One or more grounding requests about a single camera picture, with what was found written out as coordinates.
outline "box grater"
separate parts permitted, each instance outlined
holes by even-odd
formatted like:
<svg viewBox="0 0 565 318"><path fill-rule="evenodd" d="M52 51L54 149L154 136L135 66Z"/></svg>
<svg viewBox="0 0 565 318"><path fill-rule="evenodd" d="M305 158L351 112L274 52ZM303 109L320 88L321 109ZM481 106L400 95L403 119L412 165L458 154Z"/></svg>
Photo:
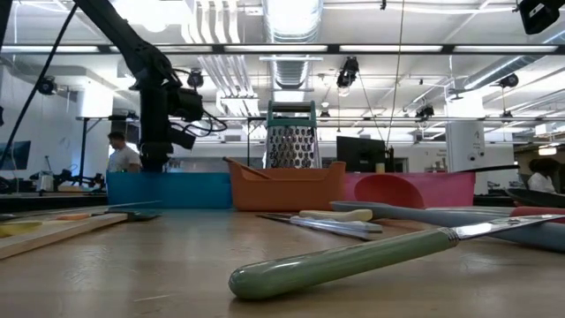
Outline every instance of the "box grater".
<svg viewBox="0 0 565 318"><path fill-rule="evenodd" d="M321 168L314 102L269 102L266 168Z"/></svg>

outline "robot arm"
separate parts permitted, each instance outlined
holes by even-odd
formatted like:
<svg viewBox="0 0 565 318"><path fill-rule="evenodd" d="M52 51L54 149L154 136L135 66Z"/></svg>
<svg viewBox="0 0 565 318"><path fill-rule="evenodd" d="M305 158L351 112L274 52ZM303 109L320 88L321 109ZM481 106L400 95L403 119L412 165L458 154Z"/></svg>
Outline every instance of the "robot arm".
<svg viewBox="0 0 565 318"><path fill-rule="evenodd" d="M136 79L131 88L139 90L141 138L139 150L143 170L162 171L172 154L171 142L192 148L195 138L171 127L169 115L184 121L201 120L202 96L181 88L169 59L155 46L141 39L122 19L109 0L74 0L77 6L114 43Z"/></svg>

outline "orange basket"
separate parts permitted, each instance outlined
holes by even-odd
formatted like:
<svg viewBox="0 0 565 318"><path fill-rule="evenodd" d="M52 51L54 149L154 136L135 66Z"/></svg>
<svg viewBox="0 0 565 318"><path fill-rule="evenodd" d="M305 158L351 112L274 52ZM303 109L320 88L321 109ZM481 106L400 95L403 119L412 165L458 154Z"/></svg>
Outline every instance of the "orange basket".
<svg viewBox="0 0 565 318"><path fill-rule="evenodd" d="M329 202L345 196L345 163L328 169L265 169L264 179L230 163L231 194L239 211L332 210Z"/></svg>

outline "person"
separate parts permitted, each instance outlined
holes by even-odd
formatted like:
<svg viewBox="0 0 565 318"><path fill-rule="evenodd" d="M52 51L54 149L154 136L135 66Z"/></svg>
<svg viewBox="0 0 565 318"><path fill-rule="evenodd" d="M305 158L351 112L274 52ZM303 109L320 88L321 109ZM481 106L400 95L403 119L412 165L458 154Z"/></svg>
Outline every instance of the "person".
<svg viewBox="0 0 565 318"><path fill-rule="evenodd" d="M141 160L139 155L125 143L125 136L121 132L111 132L108 135L109 144L114 148L114 153L109 156L108 172L139 172Z"/></svg>
<svg viewBox="0 0 565 318"><path fill-rule="evenodd" d="M557 194L551 176L559 170L561 164L552 158L534 159L532 161L535 162L530 162L530 170L534 172L528 180L530 190Z"/></svg>

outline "pole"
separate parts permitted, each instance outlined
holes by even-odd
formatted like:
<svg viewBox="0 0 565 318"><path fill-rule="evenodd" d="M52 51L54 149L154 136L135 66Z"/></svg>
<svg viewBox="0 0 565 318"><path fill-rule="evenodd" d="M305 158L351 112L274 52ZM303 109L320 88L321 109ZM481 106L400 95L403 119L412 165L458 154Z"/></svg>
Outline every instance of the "pole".
<svg viewBox="0 0 565 318"><path fill-rule="evenodd" d="M251 142L249 141L251 136L251 119L247 118L247 167L250 166L250 155L251 155Z"/></svg>
<svg viewBox="0 0 565 318"><path fill-rule="evenodd" d="M0 51L2 51L8 20L10 19L11 3L12 0L0 0Z"/></svg>
<svg viewBox="0 0 565 318"><path fill-rule="evenodd" d="M82 119L82 145L80 146L79 186L82 186L82 178L85 174L85 152L87 151L87 129L89 119L90 118Z"/></svg>

